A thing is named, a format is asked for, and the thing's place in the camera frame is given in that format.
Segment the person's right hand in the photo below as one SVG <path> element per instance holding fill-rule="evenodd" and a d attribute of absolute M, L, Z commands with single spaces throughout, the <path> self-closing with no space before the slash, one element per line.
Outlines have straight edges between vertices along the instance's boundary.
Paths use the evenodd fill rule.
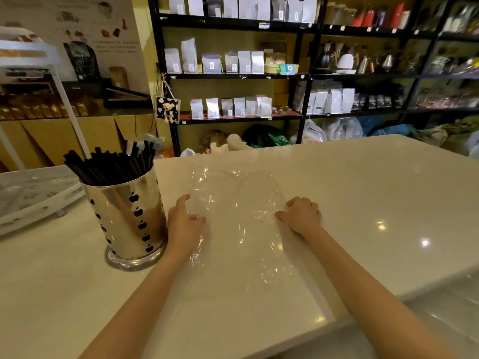
<path fill-rule="evenodd" d="M 305 197 L 294 197 L 286 202 L 283 211 L 291 210 L 296 214 L 295 225 L 286 225 L 295 233 L 309 240 L 321 228 L 322 215 L 317 203 Z"/>

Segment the clear plastic bag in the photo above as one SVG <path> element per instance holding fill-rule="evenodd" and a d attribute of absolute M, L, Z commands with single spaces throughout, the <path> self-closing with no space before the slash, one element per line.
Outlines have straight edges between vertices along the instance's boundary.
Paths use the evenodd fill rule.
<path fill-rule="evenodd" d="M 298 283 L 284 248 L 292 233 L 275 217 L 285 208 L 284 194 L 269 169 L 196 165 L 190 188 L 188 213 L 207 223 L 184 271 L 189 296 L 246 295 Z"/>

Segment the dark green bag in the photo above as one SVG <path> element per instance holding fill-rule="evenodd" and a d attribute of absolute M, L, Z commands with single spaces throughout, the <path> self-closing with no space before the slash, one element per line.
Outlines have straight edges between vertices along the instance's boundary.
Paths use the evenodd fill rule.
<path fill-rule="evenodd" d="M 241 138 L 255 149 L 291 145 L 289 139 L 277 127 L 266 124 L 248 127 Z"/>

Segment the bundle of black straws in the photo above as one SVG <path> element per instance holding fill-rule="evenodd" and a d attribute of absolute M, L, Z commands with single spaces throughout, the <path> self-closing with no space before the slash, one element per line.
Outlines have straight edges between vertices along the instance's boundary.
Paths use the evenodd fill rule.
<path fill-rule="evenodd" d="M 81 158 L 74 150 L 64 155 L 65 165 L 79 181 L 92 187 L 108 187 L 134 181 L 153 168 L 154 142 L 133 142 L 130 153 L 102 151 L 99 147 L 90 158 Z"/>

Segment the hanging bear picture card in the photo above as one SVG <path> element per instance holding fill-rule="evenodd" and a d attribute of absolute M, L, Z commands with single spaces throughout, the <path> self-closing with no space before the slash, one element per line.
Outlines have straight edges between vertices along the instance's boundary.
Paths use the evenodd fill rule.
<path fill-rule="evenodd" d="M 155 117 L 169 124 L 179 124 L 181 100 L 164 96 L 156 97 Z"/>

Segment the row of white pouches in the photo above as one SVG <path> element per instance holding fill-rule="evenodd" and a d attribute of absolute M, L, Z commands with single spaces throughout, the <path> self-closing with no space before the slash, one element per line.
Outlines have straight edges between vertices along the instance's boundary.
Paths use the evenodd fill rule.
<path fill-rule="evenodd" d="M 231 118 L 271 119 L 277 111 L 272 98 L 267 96 L 192 99 L 190 111 L 193 120 Z"/>
<path fill-rule="evenodd" d="M 265 74 L 264 51 L 232 51 L 198 54 L 195 38 L 181 41 L 180 48 L 165 48 L 166 71 L 170 74 Z"/>
<path fill-rule="evenodd" d="M 160 20 L 191 28 L 310 29 L 318 18 L 319 0 L 168 0 Z"/>

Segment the group of large white bags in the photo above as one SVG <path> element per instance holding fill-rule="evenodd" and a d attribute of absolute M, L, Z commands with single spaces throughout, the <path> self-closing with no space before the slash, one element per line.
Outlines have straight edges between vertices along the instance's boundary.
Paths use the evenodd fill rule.
<path fill-rule="evenodd" d="M 307 114 L 335 115 L 352 112 L 356 90 L 351 88 L 311 90 Z"/>

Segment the blue plastic bag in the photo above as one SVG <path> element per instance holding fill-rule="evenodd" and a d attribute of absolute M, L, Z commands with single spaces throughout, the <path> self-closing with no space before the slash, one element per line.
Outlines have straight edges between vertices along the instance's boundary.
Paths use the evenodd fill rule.
<path fill-rule="evenodd" d="M 370 132 L 368 134 L 368 137 L 372 136 L 383 136 L 383 135 L 392 135 L 392 134 L 397 134 L 401 136 L 409 136 L 413 131 L 415 130 L 415 127 L 411 124 L 399 124 L 399 125 L 392 125 L 392 126 L 386 126 L 382 127 L 379 129 L 374 130 L 373 132 Z"/>

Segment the black metal shelving unit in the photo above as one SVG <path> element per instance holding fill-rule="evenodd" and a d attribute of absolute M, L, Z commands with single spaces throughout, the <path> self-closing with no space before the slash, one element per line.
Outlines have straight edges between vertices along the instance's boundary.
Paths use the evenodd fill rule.
<path fill-rule="evenodd" d="M 261 120 L 282 121 L 285 135 L 292 127 L 301 142 L 307 119 L 333 116 L 374 119 L 372 131 L 392 125 L 427 128 L 433 122 L 454 122 L 469 115 L 479 117 L 479 0 L 319 0 L 318 18 L 310 29 L 191 28 L 165 25 L 161 13 L 169 12 L 168 0 L 147 0 L 158 57 L 157 94 L 181 100 L 179 124 L 169 124 L 172 155 L 182 151 L 180 123 L 222 128 L 240 136 Z M 351 9 L 363 2 L 388 5 L 404 2 L 411 10 L 405 29 L 370 30 L 348 26 Z M 265 65 L 299 64 L 296 75 L 170 74 L 164 49 L 180 48 L 195 38 L 198 54 L 264 51 Z M 332 69 L 318 70 L 316 63 L 325 42 L 332 41 Z M 344 54 L 353 54 L 355 68 L 365 56 L 374 61 L 373 74 L 337 74 Z M 308 115 L 311 90 L 351 88 L 356 93 L 404 98 L 402 109 L 373 109 L 349 114 Z M 192 99 L 267 96 L 277 110 L 271 119 L 231 118 L 193 120 Z"/>

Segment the black flat box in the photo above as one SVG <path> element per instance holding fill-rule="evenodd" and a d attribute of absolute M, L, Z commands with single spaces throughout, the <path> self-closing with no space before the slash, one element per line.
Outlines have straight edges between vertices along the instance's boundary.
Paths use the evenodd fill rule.
<path fill-rule="evenodd" d="M 153 109 L 151 96 L 118 87 L 107 87 L 104 90 L 103 106 L 116 108 L 149 108 Z"/>

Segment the black gooseneck kettle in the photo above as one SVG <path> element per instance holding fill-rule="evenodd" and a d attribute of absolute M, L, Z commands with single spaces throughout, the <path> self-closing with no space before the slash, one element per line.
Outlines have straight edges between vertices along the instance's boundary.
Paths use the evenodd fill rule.
<path fill-rule="evenodd" d="M 316 63 L 318 70 L 331 70 L 332 69 L 332 41 L 327 41 L 322 46 L 322 51 Z"/>

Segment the white kettle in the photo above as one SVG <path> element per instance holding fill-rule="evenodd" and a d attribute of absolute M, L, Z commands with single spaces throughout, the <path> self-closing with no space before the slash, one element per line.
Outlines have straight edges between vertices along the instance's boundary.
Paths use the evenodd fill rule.
<path fill-rule="evenodd" d="M 340 57 L 337 69 L 337 74 L 351 75 L 356 73 L 355 57 L 353 54 L 347 53 Z"/>

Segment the white plastic tray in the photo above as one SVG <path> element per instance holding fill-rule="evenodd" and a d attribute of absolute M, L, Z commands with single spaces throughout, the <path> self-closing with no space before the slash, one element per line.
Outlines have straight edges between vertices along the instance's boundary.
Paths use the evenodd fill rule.
<path fill-rule="evenodd" d="M 0 174 L 0 236 L 52 214 L 85 195 L 78 177 L 57 166 Z"/>

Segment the row of gold packets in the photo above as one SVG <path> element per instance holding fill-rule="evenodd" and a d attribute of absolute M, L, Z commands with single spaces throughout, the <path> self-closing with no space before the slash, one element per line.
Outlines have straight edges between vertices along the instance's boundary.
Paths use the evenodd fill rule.
<path fill-rule="evenodd" d="M 0 120 L 66 119 L 69 113 L 53 94 L 0 94 Z"/>

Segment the wall poster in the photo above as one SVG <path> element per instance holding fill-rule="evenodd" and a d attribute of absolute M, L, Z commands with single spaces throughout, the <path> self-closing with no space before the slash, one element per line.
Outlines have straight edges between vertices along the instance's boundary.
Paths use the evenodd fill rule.
<path fill-rule="evenodd" d="M 93 49 L 102 78 L 122 67 L 129 89 L 149 93 L 142 44 L 132 0 L 0 0 L 0 26 L 20 27 L 55 46 L 64 81 L 81 80 L 66 45 L 82 42 Z"/>

